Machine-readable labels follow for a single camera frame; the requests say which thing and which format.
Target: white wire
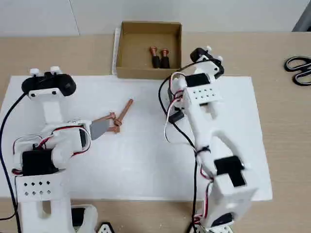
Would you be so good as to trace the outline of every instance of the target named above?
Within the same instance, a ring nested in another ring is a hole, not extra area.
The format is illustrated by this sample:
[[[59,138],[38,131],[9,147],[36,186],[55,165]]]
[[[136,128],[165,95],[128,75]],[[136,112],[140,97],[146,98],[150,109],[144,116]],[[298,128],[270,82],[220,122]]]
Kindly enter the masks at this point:
[[[170,117],[171,109],[173,108],[174,104],[175,104],[177,101],[181,100],[181,99],[182,99],[182,97],[175,98],[175,99],[172,100],[172,102],[171,102],[170,105],[169,105],[169,108],[168,108],[168,110],[167,110],[167,115],[166,115],[166,122],[165,122],[165,125],[164,125],[164,137],[165,137],[165,140],[166,140],[167,142],[169,142],[169,143],[187,145],[187,146],[190,146],[190,147],[194,150],[194,152],[196,152],[196,149],[195,149],[192,145],[190,145],[189,143],[187,143],[187,142],[171,142],[171,141],[168,139],[167,135],[166,135],[166,128],[167,128],[167,125],[168,125],[168,123],[169,123],[169,117]]]
[[[172,90],[172,87],[173,87],[173,77],[174,77],[174,75],[176,75],[176,74],[180,74],[180,75],[182,75],[182,76],[186,76],[184,73],[182,73],[182,72],[174,72],[172,75],[171,75],[171,77],[170,77],[170,91],[173,93],[173,90]]]
[[[15,139],[14,143],[13,143],[13,153],[15,152],[15,145],[16,145],[16,142],[18,142],[19,140],[23,139],[23,138],[27,138],[27,137],[37,137],[37,138],[40,138],[40,140],[42,140],[42,137],[39,136],[39,135],[36,135],[36,134],[27,134],[27,135],[24,135],[24,136],[21,136],[21,137],[18,137],[17,139]]]

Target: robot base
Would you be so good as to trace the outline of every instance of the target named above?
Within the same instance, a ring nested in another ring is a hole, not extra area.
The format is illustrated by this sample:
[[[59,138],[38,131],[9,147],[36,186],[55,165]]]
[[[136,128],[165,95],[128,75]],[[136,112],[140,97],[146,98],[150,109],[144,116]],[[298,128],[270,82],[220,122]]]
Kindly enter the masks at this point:
[[[205,229],[201,225],[197,225],[197,233],[233,233],[231,228],[229,226],[220,226],[220,227],[213,227],[209,230]],[[187,233],[194,233],[192,224],[189,225]]]

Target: white wall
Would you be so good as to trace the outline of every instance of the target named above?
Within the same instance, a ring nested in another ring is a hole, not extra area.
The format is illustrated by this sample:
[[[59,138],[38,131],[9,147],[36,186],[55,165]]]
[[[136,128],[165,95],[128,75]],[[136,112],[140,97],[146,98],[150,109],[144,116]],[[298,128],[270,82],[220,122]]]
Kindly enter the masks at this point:
[[[187,32],[291,31],[309,0],[0,0],[0,36],[113,33],[122,20]]]

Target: black cable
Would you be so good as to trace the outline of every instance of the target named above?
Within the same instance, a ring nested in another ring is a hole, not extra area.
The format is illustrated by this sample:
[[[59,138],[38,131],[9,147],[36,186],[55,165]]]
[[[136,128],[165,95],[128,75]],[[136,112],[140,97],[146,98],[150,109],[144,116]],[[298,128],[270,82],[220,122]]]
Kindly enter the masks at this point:
[[[11,194],[11,199],[12,199],[12,204],[13,204],[13,207],[14,207],[14,215],[16,217],[16,223],[17,223],[17,232],[18,233],[21,233],[21,227],[20,227],[20,220],[19,220],[19,214],[18,214],[18,204],[17,204],[17,200],[15,200],[15,197],[14,197],[14,193],[13,193],[13,189],[12,189],[12,184],[10,182],[10,177],[9,177],[9,174],[8,174],[8,171],[6,169],[6,166],[5,166],[5,163],[4,163],[4,159],[3,159],[3,155],[2,155],[2,135],[3,135],[3,130],[4,130],[4,125],[10,115],[10,113],[13,111],[13,109],[16,107],[16,105],[27,95],[27,93],[23,93],[19,98],[18,100],[15,101],[15,103],[11,106],[11,108],[9,109],[9,111],[6,113],[4,119],[3,119],[3,122],[1,124],[1,128],[0,128],[0,160],[1,160],[1,164],[2,164],[2,167],[3,167],[3,171],[4,171],[4,174],[5,174],[5,177],[6,177],[6,181],[8,183],[8,186],[9,186],[9,190],[10,190],[10,194]]]
[[[4,217],[4,218],[0,218],[0,221],[10,220],[11,218],[13,218],[13,217],[16,215],[16,213],[17,213],[17,211],[18,211],[16,177],[17,177],[17,176],[14,177],[14,185],[15,185],[15,196],[16,196],[16,207],[17,207],[17,208],[14,210],[14,213],[13,213],[11,216],[9,216],[9,217]]]
[[[208,59],[208,60],[202,60],[202,61],[199,61],[199,62],[193,62],[193,63],[190,63],[188,65],[186,65],[185,67],[182,67],[180,68],[177,72],[180,72],[180,71],[183,71],[195,64],[198,64],[198,63],[202,63],[202,62],[209,62],[209,61],[218,61],[217,59]],[[162,102],[162,98],[161,98],[161,90],[163,88],[163,85],[171,78],[171,76],[167,77],[160,85],[159,87],[159,91],[158,91],[158,98],[159,98],[159,102],[160,102],[160,105],[161,105],[161,108],[164,112],[164,114],[167,116],[167,111],[163,105],[163,102]],[[189,142],[189,144],[192,146],[192,147],[195,147],[193,142],[191,141],[191,139],[174,123],[172,122],[171,123],[176,129],[178,132],[180,132],[184,138]],[[198,169],[198,163],[196,161],[196,155],[199,153],[199,152],[196,152],[194,154],[195,156],[195,165],[194,165],[194,188],[193,188],[193,201],[192,201],[192,215],[191,215],[191,221],[192,221],[192,226],[193,226],[193,230],[194,230],[194,233],[196,233],[196,227],[195,227],[195,224],[194,224],[194,215],[195,215],[195,206],[196,206],[196,192],[197,192],[197,185],[196,185],[196,175],[197,175],[197,169]]]

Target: black scissors handle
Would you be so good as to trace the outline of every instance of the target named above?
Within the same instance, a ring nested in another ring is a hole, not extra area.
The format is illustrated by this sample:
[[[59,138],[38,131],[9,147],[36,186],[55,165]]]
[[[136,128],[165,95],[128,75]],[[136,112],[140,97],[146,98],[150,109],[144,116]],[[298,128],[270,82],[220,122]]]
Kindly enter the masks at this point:
[[[292,66],[290,66],[290,63],[293,61],[303,61],[304,64],[292,67]],[[295,71],[299,71],[299,70],[301,71],[300,73],[293,76],[293,82],[299,86],[310,86],[311,85],[311,81],[310,82],[301,82],[299,80],[300,78],[311,74],[311,69],[309,69],[309,67],[311,67],[311,58],[305,57],[305,56],[291,57],[284,64],[284,69],[288,72],[295,72]]]

